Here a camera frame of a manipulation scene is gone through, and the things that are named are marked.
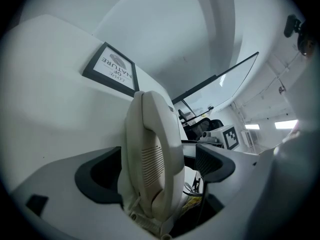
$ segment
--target speaker grille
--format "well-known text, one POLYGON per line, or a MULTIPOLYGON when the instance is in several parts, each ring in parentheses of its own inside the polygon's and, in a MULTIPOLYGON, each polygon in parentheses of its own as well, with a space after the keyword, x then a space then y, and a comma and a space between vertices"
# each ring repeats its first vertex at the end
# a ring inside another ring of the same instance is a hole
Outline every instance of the speaker grille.
POLYGON ((203 152, 199 148, 196 150, 195 166, 200 172, 201 176, 204 177, 209 173, 213 173, 222 167, 223 163, 218 158, 203 152))
POLYGON ((165 169, 164 156, 160 146, 143 149, 142 151, 142 174, 146 187, 160 178, 165 169))

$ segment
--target fluorescent light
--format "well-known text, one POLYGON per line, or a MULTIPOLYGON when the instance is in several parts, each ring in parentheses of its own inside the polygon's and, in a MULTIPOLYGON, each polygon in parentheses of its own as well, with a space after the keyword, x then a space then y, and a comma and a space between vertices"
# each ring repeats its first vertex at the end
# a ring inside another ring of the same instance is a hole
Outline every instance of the fluorescent light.
POLYGON ((221 85, 221 87, 222 87, 222 85, 224 84, 225 77, 226 77, 226 74, 224 74, 223 76, 221 76, 220 83, 219 83, 219 85, 221 85))
POLYGON ((296 126, 298 120, 275 122, 275 128, 277 129, 293 129, 296 126))
POLYGON ((260 130, 259 124, 246 124, 245 128, 250 130, 260 130))

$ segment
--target white telephone handset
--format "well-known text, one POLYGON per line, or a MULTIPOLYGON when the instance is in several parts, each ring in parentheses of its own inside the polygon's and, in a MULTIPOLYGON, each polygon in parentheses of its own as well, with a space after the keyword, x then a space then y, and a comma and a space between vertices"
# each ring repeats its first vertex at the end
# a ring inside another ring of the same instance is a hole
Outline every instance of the white telephone handset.
POLYGON ((138 91, 126 117, 131 184, 149 218, 166 221, 177 209, 185 183, 179 128, 165 99, 138 91))

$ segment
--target black picture frame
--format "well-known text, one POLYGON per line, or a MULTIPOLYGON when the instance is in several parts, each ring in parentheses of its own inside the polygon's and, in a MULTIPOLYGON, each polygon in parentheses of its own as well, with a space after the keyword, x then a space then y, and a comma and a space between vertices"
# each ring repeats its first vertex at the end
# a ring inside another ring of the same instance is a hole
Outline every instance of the black picture frame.
POLYGON ((103 45, 101 45, 101 47, 98 49, 98 51, 93 55, 92 59, 89 61, 88 65, 85 67, 84 71, 82 72, 82 76, 85 78, 89 78, 95 82, 98 82, 104 86, 110 87, 118 92, 129 95, 131 97, 134 97, 135 92, 139 91, 139 84, 138 84, 135 63, 131 59, 129 59, 127 56, 123 55, 120 51, 118 51, 117 49, 112 47, 107 42, 104 42, 103 45), (110 48, 112 51, 114 51, 116 54, 123 57, 129 63, 131 63, 134 89, 131 89, 131 88, 117 82, 116 80, 113 80, 112 78, 94 70, 94 67, 97 64, 101 54, 104 52, 104 50, 107 47, 110 48))

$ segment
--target wall-mounted camera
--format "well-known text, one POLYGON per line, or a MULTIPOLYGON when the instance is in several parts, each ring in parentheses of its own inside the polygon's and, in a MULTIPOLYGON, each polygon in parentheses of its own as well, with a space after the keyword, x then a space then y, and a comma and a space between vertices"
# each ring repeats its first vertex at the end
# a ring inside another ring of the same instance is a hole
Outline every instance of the wall-mounted camera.
POLYGON ((286 19, 283 34, 286 38, 298 33, 297 47, 303 56, 310 57, 315 49, 316 39, 308 30, 307 21, 301 22, 296 15, 291 14, 286 19))

